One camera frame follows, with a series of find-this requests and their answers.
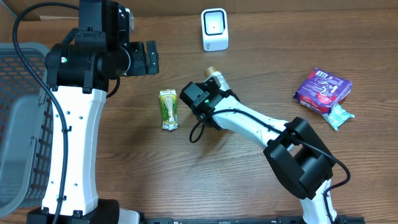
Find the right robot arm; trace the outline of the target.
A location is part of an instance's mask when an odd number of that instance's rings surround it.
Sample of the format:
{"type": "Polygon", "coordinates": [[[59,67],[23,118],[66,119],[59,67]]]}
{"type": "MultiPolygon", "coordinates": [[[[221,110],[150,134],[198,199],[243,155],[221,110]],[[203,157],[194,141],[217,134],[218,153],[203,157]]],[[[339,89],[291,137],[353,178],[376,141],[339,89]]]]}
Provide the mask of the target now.
{"type": "Polygon", "coordinates": [[[332,155],[306,120],[296,117],[287,122],[261,114],[243,105],[216,77],[190,82],[180,99],[202,128],[227,129],[261,147],[277,180],[300,200],[305,223],[342,223],[330,192],[345,185],[351,174],[332,184],[333,167],[348,168],[332,155]]]}

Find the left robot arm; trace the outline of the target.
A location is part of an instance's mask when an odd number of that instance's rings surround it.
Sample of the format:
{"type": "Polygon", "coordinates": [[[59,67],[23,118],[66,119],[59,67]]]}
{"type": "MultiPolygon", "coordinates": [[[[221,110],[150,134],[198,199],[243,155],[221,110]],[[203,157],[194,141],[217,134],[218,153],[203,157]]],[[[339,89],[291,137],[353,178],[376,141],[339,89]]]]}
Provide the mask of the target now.
{"type": "Polygon", "coordinates": [[[134,18],[117,2],[81,1],[78,11],[78,28],[45,58],[44,90],[53,106],[50,174],[42,204],[27,222],[140,224],[140,212],[98,197],[98,128],[109,82],[157,74],[157,46],[129,40],[134,18]]]}

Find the teal snack packet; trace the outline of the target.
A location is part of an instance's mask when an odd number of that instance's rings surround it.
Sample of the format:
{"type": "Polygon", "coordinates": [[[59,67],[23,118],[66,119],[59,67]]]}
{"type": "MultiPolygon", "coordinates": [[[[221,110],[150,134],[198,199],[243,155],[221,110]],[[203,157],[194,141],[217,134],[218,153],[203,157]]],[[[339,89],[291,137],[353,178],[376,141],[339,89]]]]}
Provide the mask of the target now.
{"type": "Polygon", "coordinates": [[[322,116],[335,131],[350,118],[355,118],[355,115],[347,112],[340,104],[336,104],[329,114],[322,116]]]}

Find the green drink carton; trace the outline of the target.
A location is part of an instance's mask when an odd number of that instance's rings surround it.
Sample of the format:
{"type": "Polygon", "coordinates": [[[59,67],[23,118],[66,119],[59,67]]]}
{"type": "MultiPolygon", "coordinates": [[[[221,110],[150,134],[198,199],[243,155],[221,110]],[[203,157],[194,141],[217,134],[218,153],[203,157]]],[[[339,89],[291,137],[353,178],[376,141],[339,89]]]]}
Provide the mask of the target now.
{"type": "Polygon", "coordinates": [[[162,128],[172,131],[178,128],[177,116],[177,92],[174,89],[159,91],[160,112],[162,117],[162,128]]]}

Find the white tube gold cap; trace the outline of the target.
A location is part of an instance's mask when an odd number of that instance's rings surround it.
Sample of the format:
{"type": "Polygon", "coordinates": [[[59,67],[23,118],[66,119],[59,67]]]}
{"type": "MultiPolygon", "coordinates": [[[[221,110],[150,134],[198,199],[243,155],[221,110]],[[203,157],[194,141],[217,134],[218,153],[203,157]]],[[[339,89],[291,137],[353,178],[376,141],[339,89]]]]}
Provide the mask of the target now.
{"type": "Polygon", "coordinates": [[[208,67],[204,71],[205,81],[209,80],[211,77],[214,77],[216,81],[220,84],[220,89],[223,91],[229,90],[229,84],[224,78],[223,74],[214,66],[208,67]]]}

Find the red purple snack pack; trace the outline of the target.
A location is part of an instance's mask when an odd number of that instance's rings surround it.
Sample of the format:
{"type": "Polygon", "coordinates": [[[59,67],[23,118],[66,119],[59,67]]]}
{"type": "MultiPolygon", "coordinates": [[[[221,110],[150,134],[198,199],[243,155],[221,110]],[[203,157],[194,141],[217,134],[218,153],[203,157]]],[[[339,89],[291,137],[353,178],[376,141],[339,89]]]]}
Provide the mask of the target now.
{"type": "Polygon", "coordinates": [[[329,115],[351,92],[351,81],[315,68],[294,93],[293,99],[319,114],[329,115]]]}

